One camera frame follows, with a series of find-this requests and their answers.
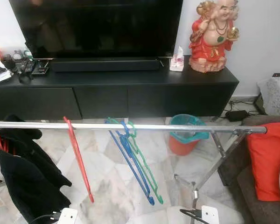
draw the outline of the television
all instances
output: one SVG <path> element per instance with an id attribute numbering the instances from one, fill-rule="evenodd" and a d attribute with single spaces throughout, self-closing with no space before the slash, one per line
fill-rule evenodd
<path id="1" fill-rule="evenodd" d="M 9 0 L 34 58 L 171 57 L 182 0 Z"/>

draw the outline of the cabinet drawer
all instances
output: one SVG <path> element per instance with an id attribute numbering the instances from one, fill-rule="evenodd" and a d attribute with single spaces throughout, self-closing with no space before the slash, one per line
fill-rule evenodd
<path id="1" fill-rule="evenodd" d="M 127 117 L 126 87 L 76 87 L 74 91 L 84 119 Z"/>
<path id="2" fill-rule="evenodd" d="M 9 114 L 24 120 L 81 119 L 72 88 L 0 88 L 0 120 Z"/>
<path id="3" fill-rule="evenodd" d="M 169 115 L 181 113 L 194 116 L 220 116 L 234 86 L 168 86 L 166 87 L 166 111 Z"/>
<path id="4" fill-rule="evenodd" d="M 128 89 L 129 117 L 165 117 L 164 86 L 131 86 Z"/>

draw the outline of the sofa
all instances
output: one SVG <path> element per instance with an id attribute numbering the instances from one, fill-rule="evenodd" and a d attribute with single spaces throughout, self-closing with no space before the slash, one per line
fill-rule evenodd
<path id="1" fill-rule="evenodd" d="M 243 120 L 244 126 L 280 122 L 279 116 L 256 115 Z M 263 202 L 256 197 L 251 159 L 243 140 L 219 167 L 224 186 L 231 192 L 245 224 L 280 224 L 280 202 Z"/>

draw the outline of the statue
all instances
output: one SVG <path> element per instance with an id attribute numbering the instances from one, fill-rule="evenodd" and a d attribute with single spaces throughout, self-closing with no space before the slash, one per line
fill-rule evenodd
<path id="1" fill-rule="evenodd" d="M 189 65 L 199 72 L 220 71 L 225 67 L 225 50 L 231 50 L 239 37 L 239 30 L 233 26 L 238 18 L 237 0 L 207 0 L 197 7 L 201 16 L 193 23 L 190 37 L 192 56 Z"/>

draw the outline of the clothes drying rack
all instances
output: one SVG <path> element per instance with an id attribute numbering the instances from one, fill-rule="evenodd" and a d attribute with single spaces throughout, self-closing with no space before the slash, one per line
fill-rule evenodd
<path id="1" fill-rule="evenodd" d="M 124 130 L 120 124 L 72 124 L 74 129 L 89 130 Z M 6 122 L 0 121 L 0 128 L 24 128 L 24 129 L 69 129 L 66 123 L 41 123 L 41 122 Z M 190 125 L 134 125 L 137 130 L 151 131 L 169 131 L 169 132 L 208 132 L 211 134 L 219 155 L 211 165 L 210 170 L 198 181 L 189 183 L 178 175 L 174 175 L 175 179 L 191 186 L 193 188 L 192 208 L 196 208 L 199 199 L 199 189 L 206 183 L 210 176 L 218 169 L 224 160 L 232 153 L 243 138 L 252 133 L 266 133 L 267 129 L 261 126 L 190 126 Z M 217 133 L 230 133 L 231 136 L 223 147 Z M 4 186 L 4 182 L 0 182 L 0 187 Z"/>

